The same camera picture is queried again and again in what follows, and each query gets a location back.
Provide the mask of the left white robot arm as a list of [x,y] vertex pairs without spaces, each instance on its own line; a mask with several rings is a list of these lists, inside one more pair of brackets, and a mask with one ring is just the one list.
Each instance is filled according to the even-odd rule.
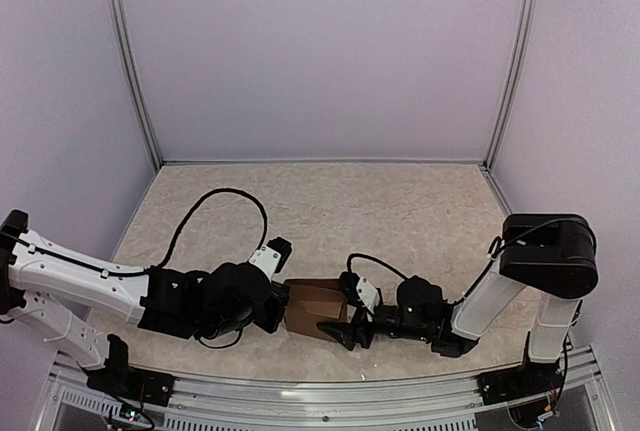
[[277,237],[244,262],[213,271],[124,266],[57,245],[13,210],[1,224],[1,312],[23,322],[73,357],[121,396],[140,385],[119,337],[90,327],[66,307],[79,303],[139,329],[196,341],[213,340],[255,324],[277,330],[288,291],[275,282],[292,252]]

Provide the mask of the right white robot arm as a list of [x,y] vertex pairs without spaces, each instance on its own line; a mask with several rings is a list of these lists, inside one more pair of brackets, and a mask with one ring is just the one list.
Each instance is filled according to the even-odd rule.
[[525,347],[527,360],[511,374],[512,387],[531,395],[549,380],[549,364],[559,359],[581,301],[598,283],[596,253],[595,233],[580,215],[511,214],[489,246],[487,265],[458,300],[447,301],[440,286],[414,275],[402,276],[395,304],[387,305],[381,289],[348,266],[339,286],[355,309],[351,320],[316,327],[347,350],[367,349],[375,335],[384,334],[458,358],[522,291],[533,288],[541,294],[539,314]]

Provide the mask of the brown cardboard box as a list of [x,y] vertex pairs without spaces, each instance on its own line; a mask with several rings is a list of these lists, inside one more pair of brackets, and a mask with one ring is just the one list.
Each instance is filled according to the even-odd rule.
[[347,319],[347,300],[338,279],[288,279],[289,302],[284,322],[288,332],[335,342],[318,328],[319,323],[342,323]]

